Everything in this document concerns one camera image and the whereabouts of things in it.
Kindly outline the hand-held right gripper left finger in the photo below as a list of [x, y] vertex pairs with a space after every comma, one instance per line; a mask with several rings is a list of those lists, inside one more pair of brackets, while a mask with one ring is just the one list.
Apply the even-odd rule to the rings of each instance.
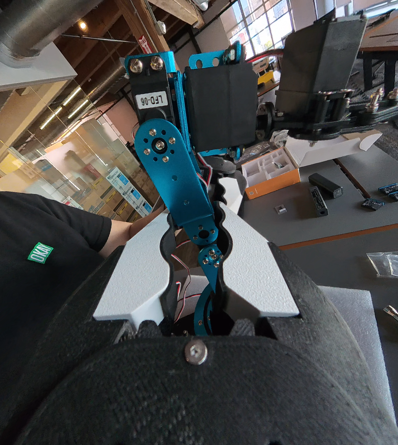
[[97, 321], [174, 322], [178, 292], [170, 261], [176, 249], [173, 218], [163, 211], [131, 238], [118, 259], [93, 313]]

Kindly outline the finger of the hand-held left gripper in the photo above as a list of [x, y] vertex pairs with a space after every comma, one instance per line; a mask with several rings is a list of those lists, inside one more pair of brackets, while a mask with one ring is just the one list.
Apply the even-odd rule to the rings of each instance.
[[216, 208], [221, 212], [222, 217], [228, 214], [238, 215], [243, 200], [243, 192], [240, 189], [238, 179], [232, 177], [222, 177], [217, 179], [216, 184]]

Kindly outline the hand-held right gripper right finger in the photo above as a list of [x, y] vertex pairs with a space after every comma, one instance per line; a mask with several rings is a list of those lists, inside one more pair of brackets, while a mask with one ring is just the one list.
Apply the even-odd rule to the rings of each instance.
[[300, 314], [269, 242], [222, 202], [215, 203], [218, 266], [213, 309], [230, 318]]

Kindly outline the blue toy robot arm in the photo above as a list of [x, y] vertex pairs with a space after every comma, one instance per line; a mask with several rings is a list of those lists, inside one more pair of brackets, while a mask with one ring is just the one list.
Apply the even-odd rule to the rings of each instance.
[[201, 248], [209, 285], [195, 309], [195, 334], [212, 335], [223, 313], [213, 309], [218, 266], [216, 198], [209, 196], [215, 150], [234, 160], [245, 146], [286, 130], [312, 143], [371, 130], [398, 116], [398, 88], [351, 104], [347, 88], [367, 20], [332, 10], [290, 34], [284, 48], [246, 59], [235, 41], [223, 51], [192, 55], [184, 72], [173, 52], [128, 56], [139, 128], [135, 150], [173, 218]]

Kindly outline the person's left forearm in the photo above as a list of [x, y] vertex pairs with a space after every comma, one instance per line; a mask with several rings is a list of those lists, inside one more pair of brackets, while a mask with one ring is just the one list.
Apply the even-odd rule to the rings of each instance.
[[111, 230], [105, 245], [99, 252], [100, 256], [107, 258], [117, 247], [124, 246], [132, 237], [163, 213], [164, 210], [165, 206], [163, 204], [156, 211], [134, 223], [112, 220]]

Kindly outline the black desk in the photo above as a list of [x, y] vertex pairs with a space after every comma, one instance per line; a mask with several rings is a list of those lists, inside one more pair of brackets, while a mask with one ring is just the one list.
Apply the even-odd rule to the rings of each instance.
[[388, 305], [398, 311], [398, 278], [377, 277], [367, 257], [388, 251], [398, 251], [398, 228], [289, 249], [285, 254], [317, 284], [371, 293], [398, 424], [398, 321], [383, 311]]

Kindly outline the grey desk with wooden edge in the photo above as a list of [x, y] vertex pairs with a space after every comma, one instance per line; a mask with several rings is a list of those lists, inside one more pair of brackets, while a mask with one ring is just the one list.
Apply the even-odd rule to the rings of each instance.
[[[300, 183], [252, 200], [244, 199], [242, 218], [277, 246], [398, 224], [398, 202], [378, 191], [380, 187], [398, 183], [398, 162], [375, 145], [366, 152], [342, 157], [339, 162], [371, 197], [384, 201], [385, 205], [377, 211], [362, 208], [365, 198], [340, 166], [328, 160], [301, 168]], [[324, 195], [328, 216], [316, 216], [308, 192], [308, 176], [313, 173], [343, 187], [341, 197]], [[278, 215], [274, 209], [278, 205], [284, 205], [287, 212]]]

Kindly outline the orange white cardboard box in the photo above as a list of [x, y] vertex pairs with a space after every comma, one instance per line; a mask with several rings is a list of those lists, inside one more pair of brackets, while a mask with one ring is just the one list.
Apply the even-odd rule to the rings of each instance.
[[289, 137], [284, 148], [242, 164], [248, 199], [254, 199], [301, 181], [300, 168], [343, 156], [366, 152], [382, 133], [349, 133], [312, 143]]

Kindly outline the stack of cardboard boxes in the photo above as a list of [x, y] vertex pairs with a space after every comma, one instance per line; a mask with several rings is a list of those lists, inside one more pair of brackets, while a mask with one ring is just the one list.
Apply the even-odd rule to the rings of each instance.
[[61, 203], [107, 218], [135, 222], [149, 215], [159, 198], [148, 174], [137, 169], [126, 174], [118, 167], [91, 184], [78, 179], [79, 190], [60, 200]]

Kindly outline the black slotted bar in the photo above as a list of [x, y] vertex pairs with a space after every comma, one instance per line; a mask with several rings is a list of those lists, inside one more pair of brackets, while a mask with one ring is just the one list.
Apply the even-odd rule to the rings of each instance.
[[324, 201], [324, 198], [318, 188], [318, 186], [311, 186], [309, 188], [309, 193], [312, 198], [313, 204], [315, 206], [315, 212], [317, 217], [328, 216], [329, 210]]

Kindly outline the black rectangular block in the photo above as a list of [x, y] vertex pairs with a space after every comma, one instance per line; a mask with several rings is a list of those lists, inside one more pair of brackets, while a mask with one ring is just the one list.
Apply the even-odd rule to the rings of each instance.
[[308, 177], [308, 181], [313, 186], [317, 186], [319, 189], [321, 189], [330, 198], [338, 198], [343, 194], [342, 186], [335, 184], [333, 181], [330, 181], [319, 173], [310, 175]]

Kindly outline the grey foam mat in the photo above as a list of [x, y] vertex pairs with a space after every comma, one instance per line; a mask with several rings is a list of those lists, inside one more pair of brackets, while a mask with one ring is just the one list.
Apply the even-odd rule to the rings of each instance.
[[[182, 284], [181, 296], [176, 309], [177, 316], [182, 306], [181, 297], [187, 287], [186, 282], [188, 280], [184, 276], [185, 274], [182, 275], [180, 272], [176, 272], [176, 274], [178, 275], [177, 280]], [[204, 275], [192, 275], [191, 279], [192, 283], [186, 290], [186, 307], [182, 312], [181, 321], [186, 321], [185, 318], [194, 313], [200, 293], [207, 286], [207, 279]], [[319, 285], [319, 288], [334, 304], [352, 331], [365, 357], [375, 387], [383, 399], [385, 409], [396, 423], [389, 379], [370, 292], [321, 285]]]

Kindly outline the silver air duct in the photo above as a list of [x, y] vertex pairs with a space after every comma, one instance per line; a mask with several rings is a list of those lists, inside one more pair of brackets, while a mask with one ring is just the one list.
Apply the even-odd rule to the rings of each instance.
[[100, 0], [14, 0], [0, 13], [0, 62], [29, 68], [43, 48]]

